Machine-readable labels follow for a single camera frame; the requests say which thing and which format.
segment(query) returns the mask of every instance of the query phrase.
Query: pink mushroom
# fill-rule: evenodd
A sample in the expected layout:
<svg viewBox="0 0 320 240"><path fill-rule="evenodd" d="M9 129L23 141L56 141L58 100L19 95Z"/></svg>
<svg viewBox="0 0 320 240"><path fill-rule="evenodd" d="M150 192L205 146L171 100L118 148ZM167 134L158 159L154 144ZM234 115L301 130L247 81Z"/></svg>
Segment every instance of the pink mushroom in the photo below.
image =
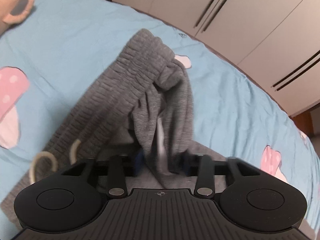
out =
<svg viewBox="0 0 320 240"><path fill-rule="evenodd" d="M18 68L0 69L0 146L15 147L19 141L19 119L15 103L29 87L26 75Z"/></svg>
<svg viewBox="0 0 320 240"><path fill-rule="evenodd" d="M276 178L288 183L286 177L280 170L281 168L281 154L273 150L267 145L262 153L260 169Z"/></svg>

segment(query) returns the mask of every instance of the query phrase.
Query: blue part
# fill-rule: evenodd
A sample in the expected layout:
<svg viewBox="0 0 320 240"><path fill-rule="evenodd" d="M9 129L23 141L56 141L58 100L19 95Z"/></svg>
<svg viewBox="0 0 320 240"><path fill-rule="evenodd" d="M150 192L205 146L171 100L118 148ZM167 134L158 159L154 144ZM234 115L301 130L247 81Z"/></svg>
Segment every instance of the blue part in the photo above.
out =
<svg viewBox="0 0 320 240"><path fill-rule="evenodd" d="M144 154L143 154L143 150L140 149L138 151L138 154L136 155L133 163L134 163L134 176L137 176L139 174L139 172L141 171L141 168L143 166L143 162L144 162Z"/></svg>

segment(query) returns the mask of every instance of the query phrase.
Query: metal rivet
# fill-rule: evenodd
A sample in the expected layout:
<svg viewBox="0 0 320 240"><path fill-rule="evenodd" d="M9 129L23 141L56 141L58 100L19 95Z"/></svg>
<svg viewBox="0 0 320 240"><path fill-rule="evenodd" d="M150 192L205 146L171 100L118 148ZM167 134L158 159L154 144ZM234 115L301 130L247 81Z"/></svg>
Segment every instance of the metal rivet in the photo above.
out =
<svg viewBox="0 0 320 240"><path fill-rule="evenodd" d="M113 196L120 196L124 193L124 190L119 187L114 187L111 190L109 190L109 194Z"/></svg>
<svg viewBox="0 0 320 240"><path fill-rule="evenodd" d="M212 194L212 189L208 188L208 187L201 187L198 188L197 193L203 196L209 196Z"/></svg>

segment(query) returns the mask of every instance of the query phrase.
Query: bed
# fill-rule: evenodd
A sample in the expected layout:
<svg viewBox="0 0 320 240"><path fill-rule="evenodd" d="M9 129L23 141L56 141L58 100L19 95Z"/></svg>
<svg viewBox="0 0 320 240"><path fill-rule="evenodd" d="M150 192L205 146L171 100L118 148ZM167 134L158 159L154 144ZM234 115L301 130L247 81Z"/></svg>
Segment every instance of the bed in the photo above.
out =
<svg viewBox="0 0 320 240"><path fill-rule="evenodd" d="M81 95L141 28L191 60L194 140L299 189L308 202L305 219L317 232L320 160L287 114L204 44L132 8L103 0L35 0L30 17L0 38L0 73L8 66L25 76L12 117L19 141L10 149L0 147L0 202ZM0 211L0 239L11 239L17 231Z"/></svg>

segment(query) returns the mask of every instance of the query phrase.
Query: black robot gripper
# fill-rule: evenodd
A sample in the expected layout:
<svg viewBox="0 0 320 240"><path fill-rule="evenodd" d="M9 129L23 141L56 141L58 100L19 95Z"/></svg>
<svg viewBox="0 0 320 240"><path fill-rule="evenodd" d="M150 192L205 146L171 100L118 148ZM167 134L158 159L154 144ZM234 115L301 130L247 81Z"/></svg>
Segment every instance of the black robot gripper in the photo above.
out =
<svg viewBox="0 0 320 240"><path fill-rule="evenodd" d="M85 159L22 190L14 210L15 240L308 239L298 227L307 202L289 184L239 159L213 161L186 152L181 169L198 176L190 189L133 189L141 155ZM215 175L227 188L215 193ZM105 192L96 190L107 176Z"/></svg>

